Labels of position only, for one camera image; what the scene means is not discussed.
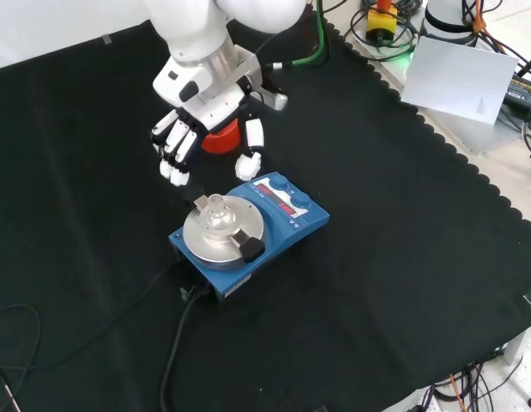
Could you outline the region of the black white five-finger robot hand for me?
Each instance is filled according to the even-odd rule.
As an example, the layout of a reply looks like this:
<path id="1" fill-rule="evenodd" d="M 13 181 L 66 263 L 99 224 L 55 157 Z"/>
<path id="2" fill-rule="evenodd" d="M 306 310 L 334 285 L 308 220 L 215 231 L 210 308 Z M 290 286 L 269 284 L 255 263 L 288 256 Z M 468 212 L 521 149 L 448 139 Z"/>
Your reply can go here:
<path id="1" fill-rule="evenodd" d="M 185 186 L 190 179 L 190 159 L 204 138 L 239 120 L 248 151 L 235 163 L 243 181 L 257 176 L 262 163 L 264 132 L 258 117 L 242 115 L 251 85 L 246 77 L 210 96 L 212 77 L 204 68 L 184 68 L 169 58 L 153 81 L 154 91 L 171 111 L 151 129 L 150 139 L 160 156 L 160 174 L 172 185 Z"/>

